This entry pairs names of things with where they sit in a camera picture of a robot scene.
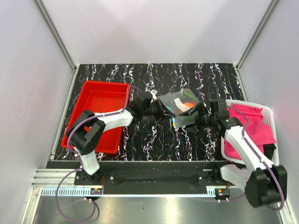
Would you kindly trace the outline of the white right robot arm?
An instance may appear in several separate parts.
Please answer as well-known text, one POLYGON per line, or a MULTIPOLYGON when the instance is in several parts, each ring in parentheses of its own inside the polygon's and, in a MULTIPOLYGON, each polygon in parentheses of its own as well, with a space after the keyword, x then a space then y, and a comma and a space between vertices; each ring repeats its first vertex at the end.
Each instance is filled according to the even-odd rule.
POLYGON ((195 112, 194 123, 189 125, 191 132, 213 127, 240 155, 246 169, 229 164, 212 173, 213 182, 223 185, 230 182, 243 191, 254 208, 267 206, 271 210, 282 210, 287 199, 287 170, 268 159, 248 136, 246 125, 229 114, 230 106, 220 98, 212 100, 207 108, 198 103, 182 112, 181 116, 191 116, 195 112))

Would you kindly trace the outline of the clear zip top bag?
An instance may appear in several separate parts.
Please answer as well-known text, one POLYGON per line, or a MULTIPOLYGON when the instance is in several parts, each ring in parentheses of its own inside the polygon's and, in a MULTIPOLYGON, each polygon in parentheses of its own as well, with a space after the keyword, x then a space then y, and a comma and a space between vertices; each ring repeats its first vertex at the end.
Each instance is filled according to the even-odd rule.
POLYGON ((193 103, 194 105, 199 103, 199 99, 197 97, 196 97, 196 99, 195 98, 186 98, 182 94, 183 90, 184 89, 182 89, 178 92, 170 92, 170 93, 167 93, 165 95, 158 97, 161 99, 161 101, 164 103, 164 105, 167 107, 167 109, 170 112, 173 112, 174 114, 176 114, 176 117, 172 118, 172 125, 175 129, 184 127, 186 125, 194 124, 195 117, 198 114, 197 112, 195 112, 191 116, 179 116, 180 113, 186 112, 187 110, 190 109, 189 107, 185 106, 184 103, 190 102, 190 103, 193 103))

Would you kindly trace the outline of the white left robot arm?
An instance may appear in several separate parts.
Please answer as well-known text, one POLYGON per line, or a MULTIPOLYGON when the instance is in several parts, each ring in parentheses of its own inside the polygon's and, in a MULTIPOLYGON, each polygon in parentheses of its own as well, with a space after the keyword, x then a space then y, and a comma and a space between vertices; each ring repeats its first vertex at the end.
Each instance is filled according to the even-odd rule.
POLYGON ((89 184, 95 185, 101 179, 95 149, 103 133, 128 127, 144 116, 152 116, 157 120, 176 117, 155 93, 149 91, 137 94, 131 102, 117 111, 93 113, 85 110, 81 113, 67 132, 67 148, 73 147, 74 153, 79 157, 80 168, 85 171, 84 178, 89 184))

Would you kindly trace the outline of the orange fake fruit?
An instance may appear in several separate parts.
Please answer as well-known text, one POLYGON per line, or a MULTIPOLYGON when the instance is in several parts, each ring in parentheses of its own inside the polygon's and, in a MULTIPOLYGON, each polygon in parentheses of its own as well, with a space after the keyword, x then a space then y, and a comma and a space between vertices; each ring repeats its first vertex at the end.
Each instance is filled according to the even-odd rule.
POLYGON ((186 102, 186 103, 184 103, 184 105, 189 108, 193 108, 195 106, 193 103, 190 103, 190 102, 186 102))

